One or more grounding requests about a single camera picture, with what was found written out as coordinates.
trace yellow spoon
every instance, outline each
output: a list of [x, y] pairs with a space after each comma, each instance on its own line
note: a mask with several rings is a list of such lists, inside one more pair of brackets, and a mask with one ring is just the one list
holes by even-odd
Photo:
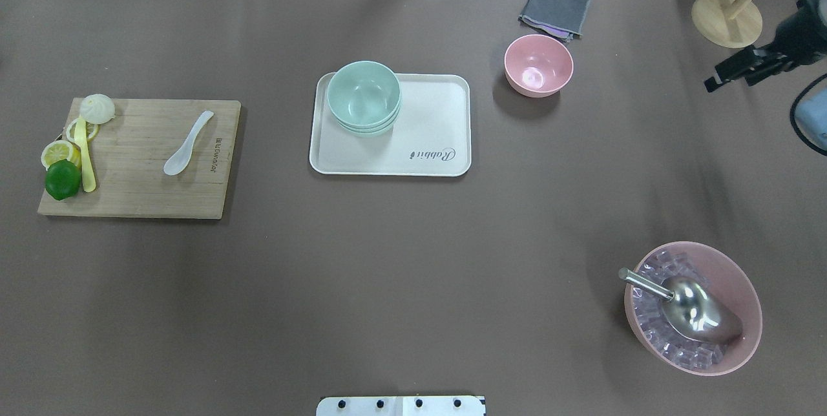
[[83, 180], [83, 191], [92, 192], [98, 184], [95, 182], [95, 171], [92, 169], [92, 158], [89, 156], [89, 145], [86, 142], [86, 119], [78, 118], [74, 125], [74, 142], [80, 148], [80, 177]]

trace bowl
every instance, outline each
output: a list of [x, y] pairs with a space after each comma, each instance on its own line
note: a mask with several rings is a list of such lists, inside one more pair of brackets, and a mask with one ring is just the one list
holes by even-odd
[[352, 129], [376, 129], [393, 121], [402, 106], [399, 78], [374, 61], [357, 61], [339, 69], [328, 85], [334, 118]]
[[626, 319], [629, 321], [635, 336], [658, 359], [690, 374], [709, 375], [709, 377], [724, 375], [745, 365], [759, 347], [763, 329], [759, 296], [756, 294], [747, 274], [744, 274], [735, 261], [730, 260], [724, 253], [711, 246], [695, 242], [673, 242], [658, 246], [635, 266], [635, 271], [640, 269], [647, 258], [661, 251], [661, 249], [669, 249], [673, 253], [686, 253], [688, 255], [695, 271], [709, 280], [709, 292], [741, 318], [744, 323], [744, 333], [741, 334], [741, 337], [729, 343], [724, 357], [718, 364], [711, 365], [707, 369], [682, 368], [659, 354], [644, 337], [644, 331], [638, 325], [634, 315], [632, 286], [626, 286], [623, 303], [626, 309]]
[[396, 113], [393, 114], [393, 116], [391, 116], [391, 118], [388, 119], [387, 122], [385, 122], [382, 125], [379, 125], [378, 127], [373, 127], [373, 128], [369, 128], [369, 129], [354, 129], [352, 127], [349, 127], [348, 125], [342, 124], [342, 122], [339, 122], [339, 125], [342, 125], [343, 129], [349, 131], [350, 133], [354, 134], [355, 136], [361, 136], [361, 137], [380, 136], [381, 134], [384, 134], [386, 131], [393, 128], [393, 124], [395, 124], [395, 122], [396, 122], [396, 117], [399, 115], [399, 111], [400, 110], [397, 109]]
[[574, 60], [558, 40], [527, 34], [505, 50], [505, 78], [522, 95], [543, 98], [559, 92], [571, 80]]

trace blue object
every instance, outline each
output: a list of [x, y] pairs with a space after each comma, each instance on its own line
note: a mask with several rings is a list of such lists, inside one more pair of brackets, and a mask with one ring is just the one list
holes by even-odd
[[807, 138], [827, 149], [827, 88], [801, 102], [795, 109], [795, 119]]

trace ceramic spoon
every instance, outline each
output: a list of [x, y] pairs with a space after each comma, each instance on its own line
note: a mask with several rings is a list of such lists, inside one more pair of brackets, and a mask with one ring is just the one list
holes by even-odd
[[181, 145], [181, 147], [178, 148], [178, 151], [175, 151], [175, 153], [170, 156], [168, 160], [166, 160], [165, 165], [163, 165], [164, 174], [180, 174], [181, 171], [186, 169], [190, 158], [193, 156], [195, 137], [198, 136], [201, 128], [204, 127], [204, 124], [206, 124], [212, 116], [213, 112], [211, 110], [205, 110], [201, 113], [201, 116], [198, 117], [198, 121], [195, 121], [192, 130], [189, 131], [186, 140], [183, 141], [183, 145]]

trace cable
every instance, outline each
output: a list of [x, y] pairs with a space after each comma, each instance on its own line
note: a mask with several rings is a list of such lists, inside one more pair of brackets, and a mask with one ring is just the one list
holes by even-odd
[[804, 88], [804, 91], [799, 93], [797, 98], [795, 98], [795, 101], [792, 101], [792, 106], [790, 107], [790, 124], [792, 124], [792, 130], [795, 130], [795, 134], [798, 135], [798, 138], [800, 138], [801, 141], [803, 141], [805, 145], [809, 146], [809, 148], [812, 149], [812, 151], [815, 151], [818, 154], [823, 154], [824, 156], [827, 156], [827, 151], [824, 151], [824, 149], [818, 148], [818, 146], [816, 146], [815, 143], [813, 143], [812, 141], [810, 141], [810, 139], [808, 139], [806, 136], [804, 136], [804, 133], [801, 132], [800, 128], [798, 128], [798, 123], [795, 121], [795, 110], [797, 110], [798, 103], [801, 102], [801, 98], [803, 98], [804, 95], [807, 95], [807, 93], [809, 93], [810, 90], [813, 89], [813, 87], [815, 87], [816, 85], [821, 83], [821, 81], [824, 80], [825, 78], [827, 78], [827, 74], [821, 75], [820, 77], [816, 78], [816, 80], [813, 80], [812, 83], [810, 83], [810, 85], [807, 85], [807, 87]]

